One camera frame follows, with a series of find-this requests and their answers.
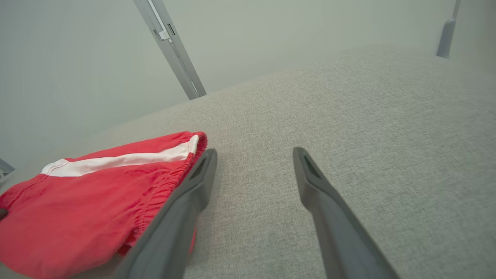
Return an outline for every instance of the clothing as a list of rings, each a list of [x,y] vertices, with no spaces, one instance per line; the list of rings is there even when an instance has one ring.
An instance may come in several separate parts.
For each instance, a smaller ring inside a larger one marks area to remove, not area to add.
[[[125,253],[206,146],[181,132],[47,165],[0,197],[0,262],[58,279]]]

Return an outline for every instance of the gray fabric surface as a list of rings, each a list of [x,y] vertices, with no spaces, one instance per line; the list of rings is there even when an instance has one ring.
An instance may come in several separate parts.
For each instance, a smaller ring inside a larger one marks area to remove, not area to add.
[[[323,278],[292,166],[302,146],[402,278],[494,278],[495,80],[411,50],[343,52],[115,127],[12,181],[61,157],[205,131],[219,163],[185,278]]]

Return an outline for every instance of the red fabric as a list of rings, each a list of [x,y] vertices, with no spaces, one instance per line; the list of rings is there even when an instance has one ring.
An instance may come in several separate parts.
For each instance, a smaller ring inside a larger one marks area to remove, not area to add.
[[[199,136],[186,160],[121,166],[79,177],[39,174],[0,196],[0,262],[40,279],[66,278],[125,253],[207,146],[182,132],[95,152],[70,162],[156,153]]]

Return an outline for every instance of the white wall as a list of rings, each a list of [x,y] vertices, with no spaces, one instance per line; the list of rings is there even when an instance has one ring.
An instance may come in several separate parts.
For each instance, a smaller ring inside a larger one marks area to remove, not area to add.
[[[207,92],[340,50],[436,54],[455,0],[164,0]]]
[[[496,74],[496,1],[462,0],[450,57]]]
[[[0,1],[0,158],[187,101],[132,0]]]

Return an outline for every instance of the white stripe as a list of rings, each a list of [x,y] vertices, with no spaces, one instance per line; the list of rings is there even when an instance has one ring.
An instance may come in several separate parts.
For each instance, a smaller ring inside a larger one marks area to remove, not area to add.
[[[77,162],[60,159],[57,162],[48,164],[43,168],[41,173],[49,176],[72,177],[83,176],[108,168],[181,161],[185,160],[189,153],[196,153],[198,141],[199,137],[194,135],[188,142],[181,143],[159,153],[133,153],[117,157],[86,159]]]

